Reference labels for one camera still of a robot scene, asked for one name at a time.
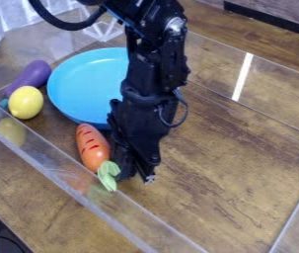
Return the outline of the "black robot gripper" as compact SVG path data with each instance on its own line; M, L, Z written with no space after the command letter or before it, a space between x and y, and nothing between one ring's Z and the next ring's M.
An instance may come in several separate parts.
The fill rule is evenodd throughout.
M146 184L155 180L160 163L159 142L172 128L178 99L172 92L142 95L127 80L123 99L111 101L108 124L112 130L112 161L120 168L118 181L140 175Z

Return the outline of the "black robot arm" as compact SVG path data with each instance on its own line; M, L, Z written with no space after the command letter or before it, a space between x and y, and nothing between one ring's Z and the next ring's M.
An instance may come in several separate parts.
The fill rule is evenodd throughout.
M177 0L78 0L104 8L126 26L128 70L123 98L110 102L112 160L119 180L139 175L154 181L160 163L159 141L185 117L175 115L187 102L181 87L190 69L185 55L187 19Z

